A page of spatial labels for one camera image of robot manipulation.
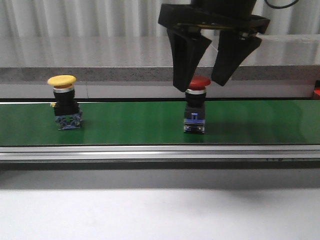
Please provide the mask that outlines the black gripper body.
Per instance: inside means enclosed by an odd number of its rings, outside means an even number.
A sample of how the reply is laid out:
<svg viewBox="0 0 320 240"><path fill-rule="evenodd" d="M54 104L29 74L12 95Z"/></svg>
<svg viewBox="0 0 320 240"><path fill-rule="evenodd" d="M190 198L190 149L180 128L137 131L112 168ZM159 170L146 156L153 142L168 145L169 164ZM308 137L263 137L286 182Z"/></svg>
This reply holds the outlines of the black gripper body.
<svg viewBox="0 0 320 240"><path fill-rule="evenodd" d="M185 26L218 30L254 30L264 34L268 18L252 14L255 0L192 0L189 4L163 3L158 23L170 30Z"/></svg>

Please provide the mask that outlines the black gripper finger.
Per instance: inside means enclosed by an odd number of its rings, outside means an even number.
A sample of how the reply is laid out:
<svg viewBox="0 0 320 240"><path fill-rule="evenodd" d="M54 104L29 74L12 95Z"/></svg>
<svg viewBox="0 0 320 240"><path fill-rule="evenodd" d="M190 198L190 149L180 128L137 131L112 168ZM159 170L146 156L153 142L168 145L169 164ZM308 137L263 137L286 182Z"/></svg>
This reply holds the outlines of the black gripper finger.
<svg viewBox="0 0 320 240"><path fill-rule="evenodd" d="M219 34L218 53L212 69L211 79L224 86L239 65L261 45L256 36L241 38L235 31L221 31Z"/></svg>
<svg viewBox="0 0 320 240"><path fill-rule="evenodd" d="M173 62L173 86L181 92L189 87L196 68L211 40L199 30L167 29Z"/></svg>

